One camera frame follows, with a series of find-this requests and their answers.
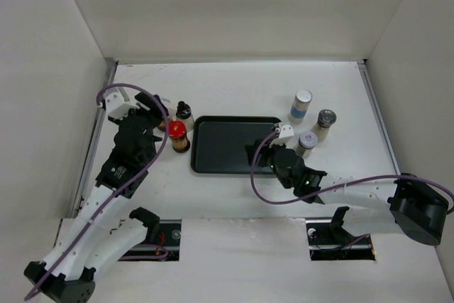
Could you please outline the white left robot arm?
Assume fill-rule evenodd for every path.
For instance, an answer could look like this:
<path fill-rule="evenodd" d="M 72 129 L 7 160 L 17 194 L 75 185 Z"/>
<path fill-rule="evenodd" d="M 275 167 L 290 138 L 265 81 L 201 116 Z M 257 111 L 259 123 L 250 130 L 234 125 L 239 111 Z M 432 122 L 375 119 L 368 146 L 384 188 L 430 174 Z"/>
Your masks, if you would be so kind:
<path fill-rule="evenodd" d="M 152 245 L 159 237 L 159 216 L 143 207 L 134 209 L 117 230 L 113 229 L 118 214 L 167 142 L 167 137 L 156 136 L 154 129 L 169 124 L 168 110 L 159 96 L 141 91 L 135 96 L 136 104 L 131 104 L 122 91 L 99 92 L 96 98 L 118 127 L 113 150 L 65 237 L 42 260 L 26 266 L 24 275 L 33 288 L 25 301 L 44 294 L 53 302 L 87 302 L 96 279 L 110 265 L 133 246 Z"/>

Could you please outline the red lid sauce jar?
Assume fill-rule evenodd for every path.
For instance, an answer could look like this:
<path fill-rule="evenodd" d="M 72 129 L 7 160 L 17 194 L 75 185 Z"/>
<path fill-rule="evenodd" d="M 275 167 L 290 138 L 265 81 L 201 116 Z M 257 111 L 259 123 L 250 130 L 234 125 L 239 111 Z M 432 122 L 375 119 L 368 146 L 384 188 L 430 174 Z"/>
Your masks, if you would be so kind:
<path fill-rule="evenodd" d="M 185 153 L 190 149 L 187 129 L 181 121 L 171 121 L 169 124 L 169 137 L 172 147 L 177 153 Z"/>

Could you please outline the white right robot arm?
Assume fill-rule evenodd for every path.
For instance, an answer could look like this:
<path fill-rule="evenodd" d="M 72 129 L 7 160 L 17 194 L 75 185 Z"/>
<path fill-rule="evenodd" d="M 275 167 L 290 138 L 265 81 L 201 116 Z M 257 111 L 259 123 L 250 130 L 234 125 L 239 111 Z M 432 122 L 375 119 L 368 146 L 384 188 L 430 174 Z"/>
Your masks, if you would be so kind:
<path fill-rule="evenodd" d="M 415 175 L 347 180 L 308 167 L 285 145 L 256 141 L 245 152 L 251 168 L 268 166 L 279 183 L 293 191 L 291 203 L 335 205 L 328 232 L 337 243 L 369 233 L 398 233 L 439 246 L 446 217 L 453 212 L 449 189 Z"/>

